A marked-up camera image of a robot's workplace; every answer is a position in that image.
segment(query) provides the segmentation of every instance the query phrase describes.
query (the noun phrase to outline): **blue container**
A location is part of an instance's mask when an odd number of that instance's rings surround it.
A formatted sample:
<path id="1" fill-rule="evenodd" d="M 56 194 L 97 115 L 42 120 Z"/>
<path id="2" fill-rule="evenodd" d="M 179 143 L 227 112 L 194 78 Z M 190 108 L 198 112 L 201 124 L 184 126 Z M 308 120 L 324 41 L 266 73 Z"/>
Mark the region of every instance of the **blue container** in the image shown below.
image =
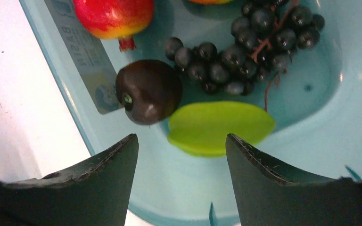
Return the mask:
<path id="1" fill-rule="evenodd" d="M 167 121 L 150 127 L 132 124 L 118 109 L 112 75 L 139 59 L 167 61 L 163 44 L 170 36 L 189 47 L 211 41 L 225 49 L 233 43 L 230 24 L 240 14 L 242 1 L 200 6 L 155 0 L 152 24 L 134 36 L 137 49 L 127 53 L 119 52 L 117 40 L 93 37 L 80 50 L 83 45 L 76 39 L 87 34 L 70 0 L 20 2 L 91 155 L 137 133 L 140 153 L 130 210 L 157 226 L 207 226 L 213 203 L 218 225 L 237 223 L 225 157 L 195 158 L 170 145 Z M 270 90 L 268 112 L 277 127 L 257 148 L 327 177 L 350 176 L 345 165 L 362 176 L 362 1 L 301 4 L 323 15 L 326 26 L 319 45 L 299 52 L 279 87 Z M 182 104 L 223 99 L 263 107 L 265 86 L 258 85 L 248 97 L 233 98 L 205 96 L 186 86 Z"/>

